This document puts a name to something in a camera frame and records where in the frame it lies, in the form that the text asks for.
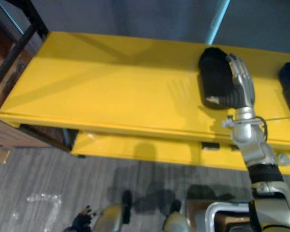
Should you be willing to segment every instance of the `yellow table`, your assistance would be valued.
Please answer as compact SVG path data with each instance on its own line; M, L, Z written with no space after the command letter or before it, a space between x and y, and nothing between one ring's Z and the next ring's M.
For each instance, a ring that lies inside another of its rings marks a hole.
M129 136L230 143L197 84L207 46L133 37L52 32L0 109L0 119ZM219 46L253 77L256 112L269 143L290 149L290 111L277 72L290 54Z
M290 151L283 152L290 159ZM204 150L198 142L179 142L132 136L115 136L80 131L72 154L102 157L157 161L211 168L246 171L239 150L232 151L229 145L220 145L219 150ZM279 166L282 174L290 174L290 165Z

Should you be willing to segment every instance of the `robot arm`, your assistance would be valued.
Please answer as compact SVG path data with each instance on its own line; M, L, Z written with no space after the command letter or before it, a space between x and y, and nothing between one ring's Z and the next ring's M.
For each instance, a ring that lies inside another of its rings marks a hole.
M232 129L231 138L239 147L252 182L254 200L249 209L257 231L290 231L290 189L283 181L274 152L267 144L265 121L254 112L255 92L243 61L235 55L226 57L232 71L234 90L228 96L208 100L234 108L224 127Z

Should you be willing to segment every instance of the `wire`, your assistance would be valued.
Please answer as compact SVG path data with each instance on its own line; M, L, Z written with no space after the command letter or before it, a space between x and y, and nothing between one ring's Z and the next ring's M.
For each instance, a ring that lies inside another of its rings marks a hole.
M267 130L267 124L266 121L263 117L260 116L255 116L255 118L260 119L263 122L263 134L264 134L264 140L267 141L267 137L268 137L268 130Z

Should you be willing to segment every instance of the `black metal frame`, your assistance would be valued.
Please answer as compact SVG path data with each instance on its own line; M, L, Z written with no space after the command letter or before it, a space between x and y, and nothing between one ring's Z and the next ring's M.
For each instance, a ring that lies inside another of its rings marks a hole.
M22 52L24 47L27 45L29 40L32 38L35 32L39 34L41 39L44 41L48 35L48 29L38 12L36 11L34 5L30 0L6 0L7 2L13 4L17 8L23 11L27 19L30 21L31 25L27 28L22 37L15 43L13 49L9 52L7 57L4 59L3 63L0 65L0 83L4 79L6 73L11 68L19 54ZM44 141L54 147L57 147L61 150L70 152L72 149L73 141L75 136L72 136L68 130L64 129L64 142L60 143L53 138L31 128L29 125L21 124L18 128L20 131L23 131L41 141Z

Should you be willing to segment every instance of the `black glove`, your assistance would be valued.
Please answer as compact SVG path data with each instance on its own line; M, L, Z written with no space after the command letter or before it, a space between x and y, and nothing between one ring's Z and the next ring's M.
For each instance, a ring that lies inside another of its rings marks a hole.
M74 218L72 227L75 228L77 232L91 232L89 227L91 223L91 216L89 214L90 212L91 209L88 205L76 216L76 218Z

